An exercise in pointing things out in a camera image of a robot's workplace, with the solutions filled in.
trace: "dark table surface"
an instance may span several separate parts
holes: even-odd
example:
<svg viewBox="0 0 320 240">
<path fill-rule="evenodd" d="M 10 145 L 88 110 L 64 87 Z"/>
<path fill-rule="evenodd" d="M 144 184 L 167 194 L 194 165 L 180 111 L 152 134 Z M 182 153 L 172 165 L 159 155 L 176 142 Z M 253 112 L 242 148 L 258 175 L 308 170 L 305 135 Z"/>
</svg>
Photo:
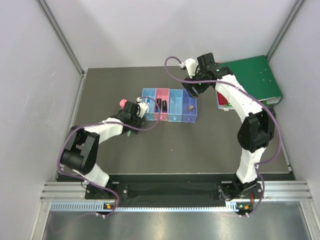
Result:
<svg viewBox="0 0 320 240">
<path fill-rule="evenodd" d="M 179 78 L 186 76 L 178 67 L 169 69 Z M 97 123 L 117 114 L 120 100 L 135 101 L 143 88 L 183 89 L 160 66 L 90 68 L 75 124 Z M 97 164 L 108 174 L 235 173 L 241 156 L 238 115 L 217 108 L 214 89 L 198 98 L 197 112 L 196 123 L 161 121 L 150 131 L 110 138 L 100 144 Z M 147 121 L 145 127 L 153 124 Z M 262 160 L 276 152 L 278 143 L 275 134 Z M 283 152 L 260 169 L 263 173 L 289 172 Z"/>
</svg>

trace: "white wall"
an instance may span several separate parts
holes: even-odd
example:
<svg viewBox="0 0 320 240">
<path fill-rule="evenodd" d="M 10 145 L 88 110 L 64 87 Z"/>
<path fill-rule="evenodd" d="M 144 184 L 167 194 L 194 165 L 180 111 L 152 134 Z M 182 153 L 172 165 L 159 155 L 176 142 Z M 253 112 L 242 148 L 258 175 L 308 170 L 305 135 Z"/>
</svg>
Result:
<svg viewBox="0 0 320 240">
<path fill-rule="evenodd" d="M 320 212 L 320 1 L 307 0 L 270 61 L 283 92 L 277 118 L 297 175 Z"/>
<path fill-rule="evenodd" d="M 46 0 L 83 68 L 266 55 L 294 0 Z"/>
<path fill-rule="evenodd" d="M 0 9 L 0 239 L 25 240 L 80 76 L 35 0 Z"/>
</svg>

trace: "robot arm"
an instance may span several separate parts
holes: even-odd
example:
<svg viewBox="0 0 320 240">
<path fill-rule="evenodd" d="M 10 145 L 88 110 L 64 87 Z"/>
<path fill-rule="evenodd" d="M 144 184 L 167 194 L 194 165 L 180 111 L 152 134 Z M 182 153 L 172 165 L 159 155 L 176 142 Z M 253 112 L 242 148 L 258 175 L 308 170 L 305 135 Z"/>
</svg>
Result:
<svg viewBox="0 0 320 240">
<path fill-rule="evenodd" d="M 274 137 L 275 126 L 269 115 L 257 102 L 236 89 L 241 88 L 244 91 L 227 66 L 219 67 L 215 63 L 212 53 L 202 55 L 197 60 L 198 64 L 191 58 L 180 64 L 180 68 L 188 72 L 188 77 L 185 80 L 190 81 L 190 83 L 182 83 L 184 88 L 191 97 L 197 98 L 199 94 L 213 86 L 233 106 L 242 123 L 237 135 L 238 142 L 242 147 L 242 154 L 233 181 L 236 194 L 241 196 L 257 184 L 258 176 L 255 164 L 260 162 L 269 141 Z M 192 83 L 192 81 L 200 80 L 220 80 L 237 87 L 234 88 L 223 83 Z"/>
<path fill-rule="evenodd" d="M 144 115 L 147 109 L 147 103 L 143 102 L 141 98 L 138 98 L 136 103 L 127 101 L 117 115 L 102 121 L 100 125 L 80 129 L 67 143 L 61 163 L 88 181 L 106 187 L 112 181 L 110 181 L 109 175 L 96 164 L 99 144 L 129 130 L 137 134 L 137 130 L 132 130 L 123 124 L 141 128 L 146 120 Z M 76 128 L 77 126 L 73 126 L 69 134 Z"/>
</svg>

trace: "green book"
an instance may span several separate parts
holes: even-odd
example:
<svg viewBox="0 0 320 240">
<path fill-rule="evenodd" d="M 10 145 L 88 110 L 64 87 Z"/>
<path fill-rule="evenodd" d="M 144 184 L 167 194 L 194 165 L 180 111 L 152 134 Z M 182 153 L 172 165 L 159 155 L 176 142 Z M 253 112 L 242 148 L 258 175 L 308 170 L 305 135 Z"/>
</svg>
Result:
<svg viewBox="0 0 320 240">
<path fill-rule="evenodd" d="M 281 90 L 265 56 L 224 62 L 219 66 L 228 66 L 246 92 L 259 101 L 277 104 L 281 100 Z"/>
</svg>

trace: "plastic bin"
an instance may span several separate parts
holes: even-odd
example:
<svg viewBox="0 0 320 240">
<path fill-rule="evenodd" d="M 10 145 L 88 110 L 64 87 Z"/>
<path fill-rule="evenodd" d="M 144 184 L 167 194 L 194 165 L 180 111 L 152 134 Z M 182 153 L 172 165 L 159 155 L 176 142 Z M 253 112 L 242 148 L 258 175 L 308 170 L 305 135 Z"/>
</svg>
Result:
<svg viewBox="0 0 320 240">
<path fill-rule="evenodd" d="M 150 97 L 156 100 L 156 88 L 144 88 L 142 90 L 142 97 Z M 143 98 L 142 99 L 145 103 L 149 103 L 149 108 L 144 114 L 146 120 L 148 121 L 154 121 L 155 120 L 155 115 L 154 115 L 154 110 L 155 110 L 155 103 L 154 101 Z"/>
<path fill-rule="evenodd" d="M 182 122 L 195 123 L 197 116 L 197 99 L 193 99 L 186 90 L 183 90 Z"/>
<path fill-rule="evenodd" d="M 162 101 L 166 101 L 167 104 L 167 112 L 162 112 L 162 106 L 160 106 L 160 112 L 156 112 L 156 106 L 154 106 L 154 120 L 157 120 L 160 114 L 160 121 L 168 121 L 168 112 L 170 110 L 169 106 L 169 95 L 170 89 L 169 88 L 157 88 L 155 91 L 155 100 L 161 99 Z"/>
<path fill-rule="evenodd" d="M 169 122 L 182 121 L 182 103 L 183 103 L 183 90 L 170 89 L 169 93 Z"/>
</svg>

